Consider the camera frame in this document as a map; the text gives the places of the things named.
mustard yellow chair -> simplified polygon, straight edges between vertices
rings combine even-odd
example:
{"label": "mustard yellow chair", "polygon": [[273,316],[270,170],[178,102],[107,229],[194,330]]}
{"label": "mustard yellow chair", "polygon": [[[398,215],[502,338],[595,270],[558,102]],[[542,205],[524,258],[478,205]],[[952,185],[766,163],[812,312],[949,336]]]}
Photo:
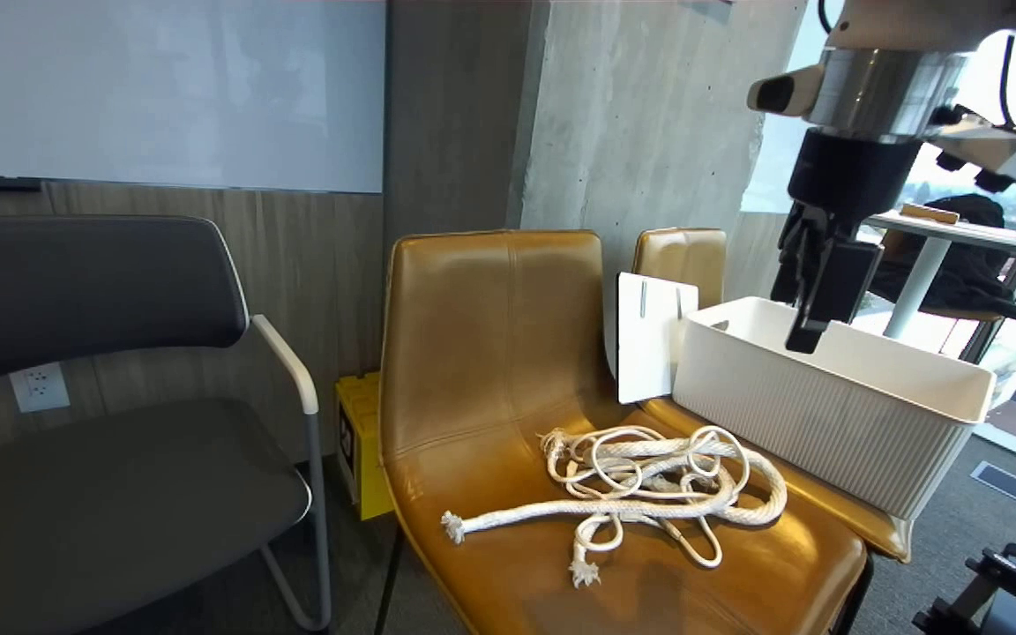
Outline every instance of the mustard yellow chair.
{"label": "mustard yellow chair", "polygon": [[718,571],[694,566],[659,532],[628,529],[606,557],[606,577],[572,590],[575,519],[478,532],[466,542],[444,536],[442,510],[481,516],[562,496],[535,444],[554,425],[699,425],[667,397],[639,409],[613,400],[599,310],[593,232],[408,235],[391,250],[380,459],[398,525],[466,626],[846,630],[871,576],[868,542],[896,545],[896,536],[874,510],[786,464],[785,519],[768,529],[718,525]]}
{"label": "mustard yellow chair", "polygon": [[724,299],[728,232],[718,224],[654,224],[639,232],[637,270],[699,285],[699,308]]}

metal chair leg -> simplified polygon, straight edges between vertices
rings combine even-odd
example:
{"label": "metal chair leg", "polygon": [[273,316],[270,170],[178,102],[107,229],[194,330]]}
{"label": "metal chair leg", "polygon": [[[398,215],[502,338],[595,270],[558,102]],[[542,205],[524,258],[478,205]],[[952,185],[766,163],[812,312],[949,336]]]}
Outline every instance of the metal chair leg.
{"label": "metal chair leg", "polygon": [[261,545],[261,557],[266,557],[266,566],[273,571],[274,590],[281,591],[298,626],[299,630],[328,630],[328,624],[332,624],[328,504],[324,504],[324,464],[317,456],[307,464],[307,490],[310,490],[310,504],[307,504],[304,520],[310,519],[310,529],[315,529],[310,550],[315,550],[315,571],[317,571],[317,612],[310,612],[299,603],[285,566],[278,563],[278,557],[273,555],[270,542]]}
{"label": "metal chair leg", "polygon": [[388,610],[391,610],[404,545],[405,545],[405,536],[404,536],[404,525],[394,520],[394,542],[391,542],[388,577],[385,577],[380,598],[378,598],[373,635],[380,635],[388,626]]}

white wall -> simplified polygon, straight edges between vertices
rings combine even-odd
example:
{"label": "white wall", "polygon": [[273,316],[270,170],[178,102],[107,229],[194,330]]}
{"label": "white wall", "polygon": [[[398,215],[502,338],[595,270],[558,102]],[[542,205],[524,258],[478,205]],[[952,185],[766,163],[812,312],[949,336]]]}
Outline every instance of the white wall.
{"label": "white wall", "polygon": [[781,72],[805,0],[554,0],[524,224],[587,224],[624,268],[646,224],[734,229],[759,155],[749,88]]}
{"label": "white wall", "polygon": [[0,0],[0,177],[380,191],[385,0]]}

white plastic bin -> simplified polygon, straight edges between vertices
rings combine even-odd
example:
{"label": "white plastic bin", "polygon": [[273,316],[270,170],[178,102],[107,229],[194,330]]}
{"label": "white plastic bin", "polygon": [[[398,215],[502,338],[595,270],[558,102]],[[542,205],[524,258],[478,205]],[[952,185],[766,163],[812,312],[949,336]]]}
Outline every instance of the white plastic bin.
{"label": "white plastic bin", "polygon": [[675,397],[746,439],[896,516],[918,519],[983,418],[993,373],[834,319],[785,348],[794,308],[734,299],[686,324]]}

coiled rope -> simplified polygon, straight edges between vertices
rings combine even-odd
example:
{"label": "coiled rope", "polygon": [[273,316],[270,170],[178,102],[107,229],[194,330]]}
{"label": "coiled rope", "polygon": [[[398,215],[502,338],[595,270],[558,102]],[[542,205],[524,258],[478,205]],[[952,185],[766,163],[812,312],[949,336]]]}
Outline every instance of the coiled rope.
{"label": "coiled rope", "polygon": [[[569,571],[575,585],[593,585],[599,580],[599,566],[588,555],[617,550],[624,520],[667,529],[699,566],[720,566],[724,545],[711,519],[768,525],[786,509],[781,470],[724,425],[701,425],[693,437],[662,437],[654,425],[633,422],[588,435],[554,431],[539,444],[546,448],[551,479],[572,499],[535,499],[472,519],[444,510],[442,525],[453,542],[528,519],[582,516]],[[766,479],[766,499],[742,509],[752,477]],[[694,520],[711,540],[711,555],[699,555],[675,520]]]}

